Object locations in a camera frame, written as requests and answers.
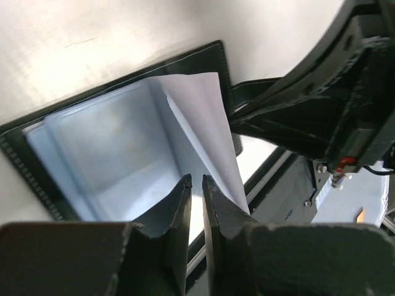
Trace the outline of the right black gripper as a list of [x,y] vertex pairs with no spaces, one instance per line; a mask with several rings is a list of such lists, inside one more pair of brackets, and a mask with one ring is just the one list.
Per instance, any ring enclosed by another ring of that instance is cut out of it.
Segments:
[[394,143],[394,2],[345,1],[312,51],[277,84],[277,106],[231,130],[331,172],[372,165]]

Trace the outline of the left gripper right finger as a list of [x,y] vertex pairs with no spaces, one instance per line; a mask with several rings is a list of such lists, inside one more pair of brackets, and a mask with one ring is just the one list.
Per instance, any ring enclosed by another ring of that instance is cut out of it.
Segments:
[[393,295],[394,240],[368,224],[264,224],[202,179],[211,295]]

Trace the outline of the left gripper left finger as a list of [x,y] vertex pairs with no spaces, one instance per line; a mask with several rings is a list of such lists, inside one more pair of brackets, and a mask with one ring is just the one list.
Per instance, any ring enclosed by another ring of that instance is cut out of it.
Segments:
[[184,295],[192,178],[133,221],[1,227],[2,295]]

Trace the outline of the black card holder wallet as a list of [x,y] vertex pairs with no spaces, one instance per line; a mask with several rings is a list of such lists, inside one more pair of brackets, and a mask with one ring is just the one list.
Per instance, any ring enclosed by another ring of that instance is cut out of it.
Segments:
[[233,111],[225,48],[197,47],[1,126],[1,150],[55,220],[129,221],[184,175],[210,175],[152,77],[216,72]]

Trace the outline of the white paper sheet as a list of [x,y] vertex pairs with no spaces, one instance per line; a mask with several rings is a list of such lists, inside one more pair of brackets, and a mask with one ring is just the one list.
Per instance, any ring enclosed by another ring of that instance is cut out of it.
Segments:
[[155,76],[167,103],[222,192],[249,213],[216,72]]

